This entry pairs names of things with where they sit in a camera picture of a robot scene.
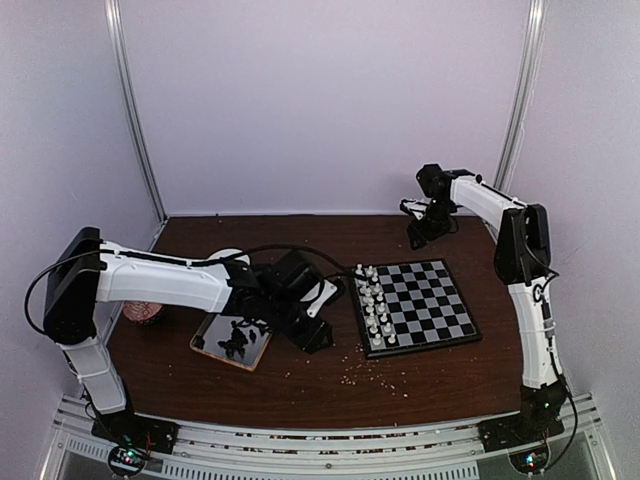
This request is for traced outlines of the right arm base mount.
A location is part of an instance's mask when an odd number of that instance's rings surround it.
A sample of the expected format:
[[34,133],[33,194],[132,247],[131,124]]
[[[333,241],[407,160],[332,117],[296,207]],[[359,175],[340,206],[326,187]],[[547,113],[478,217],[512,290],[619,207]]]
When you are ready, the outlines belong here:
[[528,477],[547,470],[552,460],[549,440],[565,431],[558,419],[545,426],[531,426],[520,414],[484,420],[477,428],[486,453],[506,451],[511,467]]

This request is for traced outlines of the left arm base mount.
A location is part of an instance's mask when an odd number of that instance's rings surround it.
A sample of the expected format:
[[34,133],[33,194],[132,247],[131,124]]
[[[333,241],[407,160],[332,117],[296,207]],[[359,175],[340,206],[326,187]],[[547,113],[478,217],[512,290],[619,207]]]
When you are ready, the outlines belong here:
[[159,466],[159,454],[172,454],[178,431],[178,424],[171,421],[137,414],[116,414],[114,418],[96,414],[91,434],[113,443],[107,466],[117,478],[130,479]]

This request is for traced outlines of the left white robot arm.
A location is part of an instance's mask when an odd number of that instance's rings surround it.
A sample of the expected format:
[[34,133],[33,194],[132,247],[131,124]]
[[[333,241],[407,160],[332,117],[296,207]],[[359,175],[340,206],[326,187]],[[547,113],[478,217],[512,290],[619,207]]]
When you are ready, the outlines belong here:
[[256,319],[314,353],[331,327],[320,310],[338,294],[305,257],[288,246],[274,264],[255,265],[229,248],[206,259],[131,250],[81,229],[47,278],[43,330],[65,353],[106,429],[123,444],[137,442],[144,424],[130,410],[127,390],[94,323],[98,303],[145,302]]

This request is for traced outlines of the black grey chessboard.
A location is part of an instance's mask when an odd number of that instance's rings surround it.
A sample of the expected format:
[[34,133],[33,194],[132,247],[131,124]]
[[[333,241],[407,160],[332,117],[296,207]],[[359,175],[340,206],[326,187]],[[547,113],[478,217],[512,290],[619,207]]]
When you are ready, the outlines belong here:
[[357,264],[351,272],[350,290],[366,359],[482,339],[444,260]]

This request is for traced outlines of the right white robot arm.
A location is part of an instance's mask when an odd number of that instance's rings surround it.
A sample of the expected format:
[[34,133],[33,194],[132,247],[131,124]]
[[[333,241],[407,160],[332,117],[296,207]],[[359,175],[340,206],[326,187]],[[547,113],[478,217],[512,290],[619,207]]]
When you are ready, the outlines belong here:
[[407,235],[413,250],[449,233],[460,208],[498,233],[494,270],[511,296],[523,353],[521,407],[512,430],[519,440],[533,441],[550,428],[568,396],[548,293],[559,273],[551,268],[547,211],[508,196],[466,169],[426,164],[416,180],[425,198],[400,203],[401,211],[411,217]]

